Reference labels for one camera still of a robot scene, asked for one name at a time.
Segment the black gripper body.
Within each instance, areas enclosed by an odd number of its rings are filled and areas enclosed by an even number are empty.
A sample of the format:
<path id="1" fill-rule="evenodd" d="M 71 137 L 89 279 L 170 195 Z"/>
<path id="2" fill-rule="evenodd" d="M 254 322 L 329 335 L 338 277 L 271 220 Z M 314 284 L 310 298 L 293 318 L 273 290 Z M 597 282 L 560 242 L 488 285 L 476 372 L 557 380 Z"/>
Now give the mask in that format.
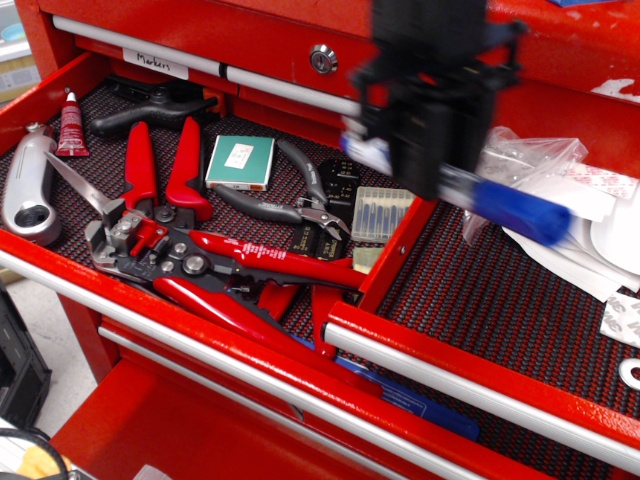
<path id="1" fill-rule="evenodd" d="M 360 93 L 357 122 L 364 138 L 387 139 L 390 105 L 369 101 L 374 85 L 429 80 L 426 97 L 436 102 L 469 102 L 490 118 L 498 91 L 517 82 L 518 43 L 527 31 L 519 20 L 490 22 L 485 1 L 374 1 L 371 35 L 378 55 L 352 74 Z"/>

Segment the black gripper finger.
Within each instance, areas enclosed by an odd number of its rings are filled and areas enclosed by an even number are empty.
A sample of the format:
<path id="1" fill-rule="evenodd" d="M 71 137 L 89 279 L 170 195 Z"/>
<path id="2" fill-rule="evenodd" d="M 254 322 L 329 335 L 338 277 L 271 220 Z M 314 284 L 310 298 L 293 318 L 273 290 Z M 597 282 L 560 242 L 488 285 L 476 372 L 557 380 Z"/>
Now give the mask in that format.
<path id="1" fill-rule="evenodd" d="M 495 92 L 480 92 L 454 103 L 451 165 L 475 171 L 493 119 L 495 99 Z"/>
<path id="2" fill-rule="evenodd" d="M 450 150 L 451 109 L 441 103 L 403 105 L 392 124 L 392 176 L 403 188 L 433 200 L 438 196 L 440 164 Z"/>

